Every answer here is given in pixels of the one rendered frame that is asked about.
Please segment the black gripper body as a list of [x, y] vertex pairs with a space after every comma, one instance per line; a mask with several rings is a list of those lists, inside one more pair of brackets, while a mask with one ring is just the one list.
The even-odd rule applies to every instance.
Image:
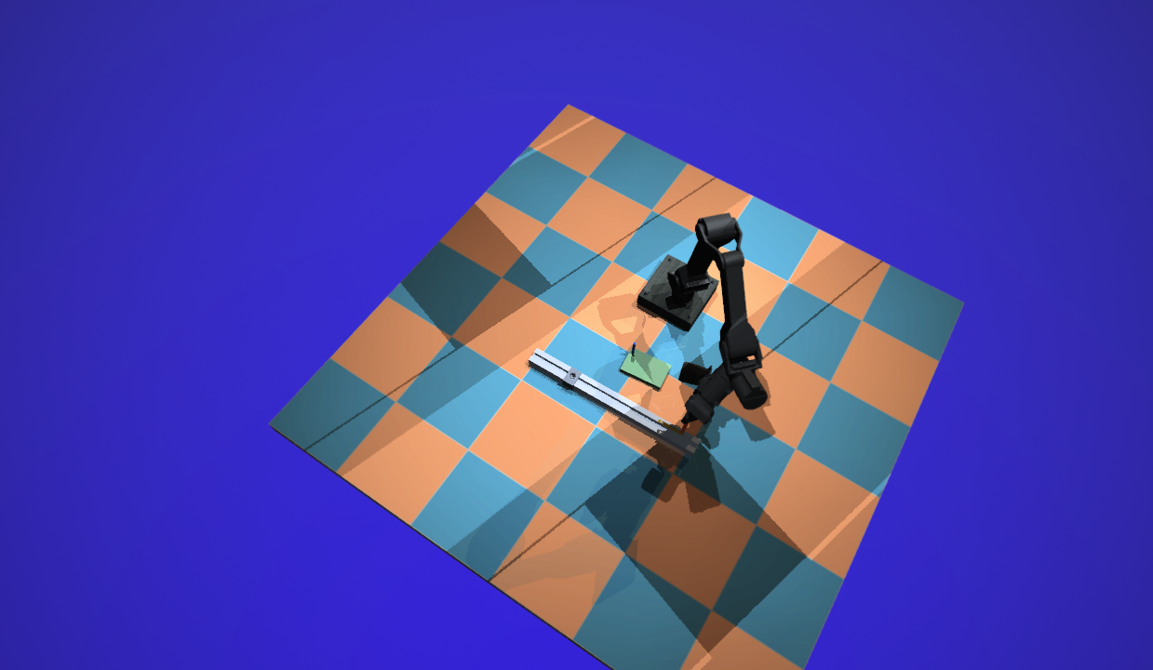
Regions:
[[698, 417], [700, 422], [707, 424], [714, 416], [714, 406], [719, 407], [722, 399], [730, 396], [733, 387], [728, 381], [722, 379], [719, 370], [716, 368], [711, 374], [711, 379], [708, 379], [706, 387], [699, 387], [698, 390], [698, 396], [691, 396], [689, 400], [684, 404], [684, 408], [688, 409], [689, 414]]

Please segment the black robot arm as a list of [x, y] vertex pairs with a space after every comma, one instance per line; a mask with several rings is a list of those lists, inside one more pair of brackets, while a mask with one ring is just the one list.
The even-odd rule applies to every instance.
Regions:
[[[733, 387], [741, 400], [744, 409], [758, 409], [764, 406], [768, 398], [766, 389], [756, 376], [756, 369], [762, 369], [762, 352], [756, 331], [747, 317], [744, 288], [744, 254], [741, 225], [729, 212], [699, 218], [695, 225], [698, 244], [692, 250], [687, 264], [676, 271], [668, 272], [671, 291], [668, 300], [683, 308], [691, 307], [698, 291], [708, 289], [711, 274], [707, 272], [713, 259], [719, 270], [722, 289], [722, 308], [725, 322], [719, 330], [719, 354], [722, 364], [719, 376]], [[736, 250], [719, 253], [719, 247], [729, 244], [736, 238]], [[689, 309], [689, 308], [688, 308]], [[755, 359], [749, 360], [754, 355]], [[711, 379], [711, 368], [701, 368], [692, 362], [683, 362], [679, 381], [706, 387]]]

